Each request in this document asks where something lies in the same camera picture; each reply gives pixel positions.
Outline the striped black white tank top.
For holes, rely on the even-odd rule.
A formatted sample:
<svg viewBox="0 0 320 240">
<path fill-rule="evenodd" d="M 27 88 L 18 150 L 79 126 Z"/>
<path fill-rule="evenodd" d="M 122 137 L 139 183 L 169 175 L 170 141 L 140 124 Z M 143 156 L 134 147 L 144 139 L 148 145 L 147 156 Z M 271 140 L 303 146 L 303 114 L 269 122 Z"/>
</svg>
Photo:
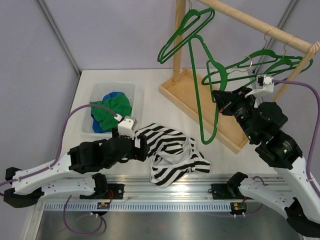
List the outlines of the striped black white tank top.
<svg viewBox="0 0 320 240">
<path fill-rule="evenodd" d="M 159 188 L 168 187 L 185 174 L 208 174 L 211 170 L 211 163 L 198 150 L 196 140 L 179 130 L 152 123 L 136 134 L 146 137 L 150 182 Z"/>
</svg>

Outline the green hanger of striped top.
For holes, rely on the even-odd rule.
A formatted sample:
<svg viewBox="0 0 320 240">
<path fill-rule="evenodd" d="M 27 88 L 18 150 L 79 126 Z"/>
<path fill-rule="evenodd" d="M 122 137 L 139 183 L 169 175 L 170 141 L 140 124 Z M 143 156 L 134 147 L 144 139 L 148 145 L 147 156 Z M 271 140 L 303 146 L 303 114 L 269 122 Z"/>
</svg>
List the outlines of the green hanger of striped top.
<svg viewBox="0 0 320 240">
<path fill-rule="evenodd" d="M 220 79 L 221 77 L 225 78 L 227 76 L 227 71 L 225 69 L 225 66 L 223 66 L 221 63 L 214 60 L 209 48 L 204 42 L 204 39 L 200 35 L 196 34 L 188 41 L 188 49 L 190 54 L 190 62 L 191 62 L 191 69 L 192 69 L 194 88 L 195 88 L 195 97 L 196 97 L 197 110 L 198 110 L 200 138 L 201 138 L 201 142 L 204 145 L 208 145 L 216 138 L 216 135 L 218 133 L 219 110 L 216 105 L 216 101 L 212 95 L 212 91 L 214 90 L 213 88 L 214 84 L 202 85 L 201 82 L 198 81 L 198 75 L 197 75 L 196 65 L 195 65 L 195 57 L 194 57 L 193 46 L 192 46 L 192 40 L 194 39 L 198 40 L 201 43 L 202 48 L 207 56 L 207 62 L 206 62 L 207 74 L 211 72 L 210 71 L 211 66 L 218 71 Z M 227 83 L 224 83 L 223 85 L 219 84 L 220 91 L 224 91 L 226 87 L 227 87 Z M 215 105 L 214 115 L 213 115 L 212 134 L 208 140 L 205 139 L 205 133 L 204 133 L 205 123 L 203 119 L 203 111 L 202 111 L 202 105 L 201 105 L 201 101 L 204 99 L 207 101 L 208 104 Z"/>
</svg>

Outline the green hanger of blue top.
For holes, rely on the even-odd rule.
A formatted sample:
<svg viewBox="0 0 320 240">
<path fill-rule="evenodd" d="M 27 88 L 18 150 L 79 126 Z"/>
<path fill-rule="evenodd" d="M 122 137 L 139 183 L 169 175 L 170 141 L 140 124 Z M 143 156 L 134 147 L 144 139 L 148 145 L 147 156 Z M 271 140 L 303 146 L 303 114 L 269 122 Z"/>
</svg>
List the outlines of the green hanger of blue top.
<svg viewBox="0 0 320 240">
<path fill-rule="evenodd" d="M 293 71 L 292 74 L 284 80 L 292 80 L 294 76 L 308 70 L 312 66 L 314 62 L 313 56 L 317 52 L 317 49 L 312 48 L 310 57 L 308 59 L 304 59 L 302 56 L 287 55 L 287 50 L 285 48 L 283 50 L 284 53 L 279 55 L 272 49 L 263 47 L 262 49 L 246 56 L 243 60 L 225 67 L 226 70 L 233 69 L 235 72 L 247 72 L 248 74 L 246 76 L 229 78 L 231 73 L 227 72 L 219 81 L 212 81 L 211 77 L 219 72 L 208 72 L 208 74 L 201 80 L 201 84 L 203 86 L 220 84 L 220 88 L 223 91 L 226 89 L 228 82 L 250 79 L 250 82 L 245 84 L 247 87 L 252 85 L 256 77 L 260 74 L 274 77 L 290 70 Z"/>
</svg>

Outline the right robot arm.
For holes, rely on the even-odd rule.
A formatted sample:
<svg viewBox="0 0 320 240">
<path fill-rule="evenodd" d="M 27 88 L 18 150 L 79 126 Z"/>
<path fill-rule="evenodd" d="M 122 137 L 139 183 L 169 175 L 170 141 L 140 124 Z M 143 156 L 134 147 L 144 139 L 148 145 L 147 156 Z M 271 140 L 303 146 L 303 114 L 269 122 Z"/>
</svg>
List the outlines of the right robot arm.
<svg viewBox="0 0 320 240">
<path fill-rule="evenodd" d="M 320 236 L 320 198 L 307 176 L 307 163 L 296 141 L 282 131 L 288 117 L 276 102 L 263 102 L 255 107 L 251 88 L 234 91 L 213 90 L 219 112 L 233 116 L 255 152 L 273 168 L 290 187 L 293 196 L 285 197 L 237 172 L 227 181 L 232 198 L 241 195 L 256 200 L 282 215 L 297 233 L 309 238 Z"/>
</svg>

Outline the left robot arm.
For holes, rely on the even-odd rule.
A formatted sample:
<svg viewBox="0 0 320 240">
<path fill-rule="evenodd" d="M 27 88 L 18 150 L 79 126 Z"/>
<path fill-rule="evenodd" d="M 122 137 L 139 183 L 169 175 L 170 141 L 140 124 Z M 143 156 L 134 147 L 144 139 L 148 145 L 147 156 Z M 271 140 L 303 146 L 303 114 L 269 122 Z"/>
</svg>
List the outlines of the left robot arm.
<svg viewBox="0 0 320 240">
<path fill-rule="evenodd" d="M 104 199 L 111 194 L 100 171 L 123 160 L 144 162 L 149 150 L 145 135 L 130 138 L 114 130 L 111 138 L 82 142 L 58 160 L 27 170 L 7 168 L 5 180 L 11 188 L 4 191 L 3 201 L 14 208 L 26 208 L 47 198 L 70 195 Z"/>
</svg>

